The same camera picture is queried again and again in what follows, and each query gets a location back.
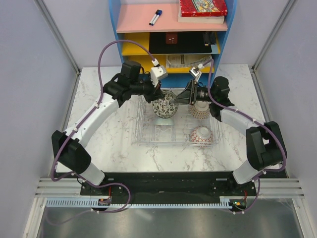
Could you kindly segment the grey mosaic patterned bowl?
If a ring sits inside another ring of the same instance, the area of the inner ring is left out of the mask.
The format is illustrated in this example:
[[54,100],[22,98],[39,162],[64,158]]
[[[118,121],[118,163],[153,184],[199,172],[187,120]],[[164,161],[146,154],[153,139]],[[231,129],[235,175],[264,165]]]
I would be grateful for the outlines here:
[[171,100],[176,97],[172,91],[163,90],[162,93],[164,98],[153,101],[152,108],[156,116],[159,118],[168,119],[176,114],[179,105],[171,102]]

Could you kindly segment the brown geometric patterned bowl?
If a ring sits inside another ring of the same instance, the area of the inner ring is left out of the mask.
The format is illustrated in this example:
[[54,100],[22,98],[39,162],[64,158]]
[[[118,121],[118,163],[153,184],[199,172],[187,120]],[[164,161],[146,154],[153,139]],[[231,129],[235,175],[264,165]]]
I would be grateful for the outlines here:
[[197,101],[194,105],[189,106],[189,113],[196,119],[208,119],[210,115],[209,103]]

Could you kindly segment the blue triangle patterned bowl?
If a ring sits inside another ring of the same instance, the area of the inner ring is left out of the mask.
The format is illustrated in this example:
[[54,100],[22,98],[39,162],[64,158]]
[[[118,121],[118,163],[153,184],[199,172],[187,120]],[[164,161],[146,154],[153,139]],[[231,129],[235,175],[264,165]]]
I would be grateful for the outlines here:
[[212,145],[214,143],[213,132],[206,126],[198,126],[192,130],[190,140],[201,147]]

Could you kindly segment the pale green bowl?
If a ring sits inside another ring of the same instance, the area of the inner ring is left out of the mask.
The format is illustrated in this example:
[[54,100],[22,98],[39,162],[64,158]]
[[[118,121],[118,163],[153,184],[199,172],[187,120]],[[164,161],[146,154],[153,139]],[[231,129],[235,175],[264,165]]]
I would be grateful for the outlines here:
[[156,118],[154,121],[155,125],[163,125],[163,126],[173,126],[174,122],[173,119],[168,118],[168,119],[163,119],[163,118]]

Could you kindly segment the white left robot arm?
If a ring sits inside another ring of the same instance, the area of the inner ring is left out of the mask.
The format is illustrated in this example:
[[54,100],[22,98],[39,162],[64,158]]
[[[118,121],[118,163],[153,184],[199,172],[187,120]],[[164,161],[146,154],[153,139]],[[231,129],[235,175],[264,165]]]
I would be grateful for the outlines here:
[[54,163],[61,163],[78,177],[89,182],[92,190],[103,195],[109,184],[105,174],[92,162],[85,147],[93,134],[104,121],[117,111],[133,95],[144,96],[147,102],[162,99],[160,80],[168,76],[164,66],[153,61],[153,67],[143,80],[141,65],[126,61],[110,81],[101,84],[101,94],[87,112],[64,132],[55,131],[52,135]]

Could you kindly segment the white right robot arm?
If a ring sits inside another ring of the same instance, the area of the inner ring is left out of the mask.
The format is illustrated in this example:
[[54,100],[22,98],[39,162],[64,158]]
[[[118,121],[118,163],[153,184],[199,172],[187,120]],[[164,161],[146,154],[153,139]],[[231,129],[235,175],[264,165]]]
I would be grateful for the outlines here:
[[229,100],[229,92],[229,81],[225,77],[216,77],[207,87],[198,86],[193,79],[172,102],[183,105],[208,102],[213,118],[246,137],[247,159],[232,172],[226,186],[230,194],[238,195],[245,189],[245,183],[266,172],[284,170],[287,151],[278,123],[260,122],[240,111]]

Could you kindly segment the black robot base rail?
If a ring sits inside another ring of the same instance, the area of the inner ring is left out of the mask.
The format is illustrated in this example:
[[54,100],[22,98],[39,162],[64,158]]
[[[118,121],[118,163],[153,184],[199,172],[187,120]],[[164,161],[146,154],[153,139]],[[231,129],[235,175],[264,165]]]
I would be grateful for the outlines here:
[[229,199],[230,211],[246,208],[247,198],[256,196],[257,183],[232,183],[232,172],[174,172],[174,173],[107,173],[103,187],[81,182],[80,195],[84,198],[114,199],[124,203],[192,203],[218,202]]

